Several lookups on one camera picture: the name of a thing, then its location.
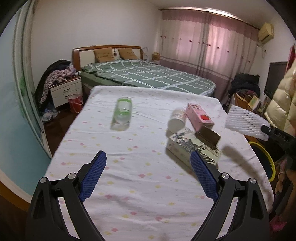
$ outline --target transparent plastic bottle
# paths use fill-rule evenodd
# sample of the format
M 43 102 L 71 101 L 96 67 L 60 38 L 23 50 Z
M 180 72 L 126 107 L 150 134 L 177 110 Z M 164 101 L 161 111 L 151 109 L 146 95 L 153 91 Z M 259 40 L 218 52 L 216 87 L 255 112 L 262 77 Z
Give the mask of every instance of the transparent plastic bottle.
M 117 123 L 128 124 L 131 120 L 132 100 L 128 97 L 121 97 L 117 100 L 114 110 L 114 120 Z

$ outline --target white foam net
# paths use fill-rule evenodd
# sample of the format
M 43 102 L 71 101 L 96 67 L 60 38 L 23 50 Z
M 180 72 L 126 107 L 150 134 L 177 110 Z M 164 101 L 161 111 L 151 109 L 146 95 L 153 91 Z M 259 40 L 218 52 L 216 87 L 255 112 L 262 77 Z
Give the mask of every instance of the white foam net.
M 261 131 L 262 125 L 270 127 L 269 122 L 261 116 L 232 105 L 228 112 L 225 128 L 267 141 L 268 135 Z

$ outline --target pink box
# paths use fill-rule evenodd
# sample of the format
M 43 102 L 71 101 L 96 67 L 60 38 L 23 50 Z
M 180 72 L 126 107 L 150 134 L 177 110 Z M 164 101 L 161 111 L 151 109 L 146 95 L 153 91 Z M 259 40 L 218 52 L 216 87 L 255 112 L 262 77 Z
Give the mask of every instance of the pink box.
M 206 126 L 210 129 L 214 126 L 214 122 L 198 104 L 188 104 L 186 115 L 196 132 L 198 132 L 202 126 Z

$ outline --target floral box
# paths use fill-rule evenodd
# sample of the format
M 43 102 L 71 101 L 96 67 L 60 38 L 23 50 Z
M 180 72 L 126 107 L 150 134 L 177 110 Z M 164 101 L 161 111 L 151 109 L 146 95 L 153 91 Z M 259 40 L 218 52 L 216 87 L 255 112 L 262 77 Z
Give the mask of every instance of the floral box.
M 198 150 L 208 163 L 217 164 L 221 152 L 219 149 L 207 142 L 202 136 L 188 128 L 183 128 L 171 135 L 168 139 L 167 149 L 170 150 L 183 163 L 191 167 L 190 155 Z

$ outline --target tissue box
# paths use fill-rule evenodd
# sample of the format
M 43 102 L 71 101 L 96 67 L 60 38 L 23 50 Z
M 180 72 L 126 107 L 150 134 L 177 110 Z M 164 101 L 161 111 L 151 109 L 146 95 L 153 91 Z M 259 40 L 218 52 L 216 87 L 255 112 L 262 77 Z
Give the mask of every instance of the tissue box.
M 206 162 L 214 165 L 221 155 L 215 145 L 186 127 L 169 137 L 167 149 L 190 168 L 190 155 L 195 150 L 201 153 Z
M 198 132 L 203 125 L 209 129 L 214 126 L 214 122 L 211 120 L 211 118 L 197 104 L 188 104 L 186 115 L 196 132 Z

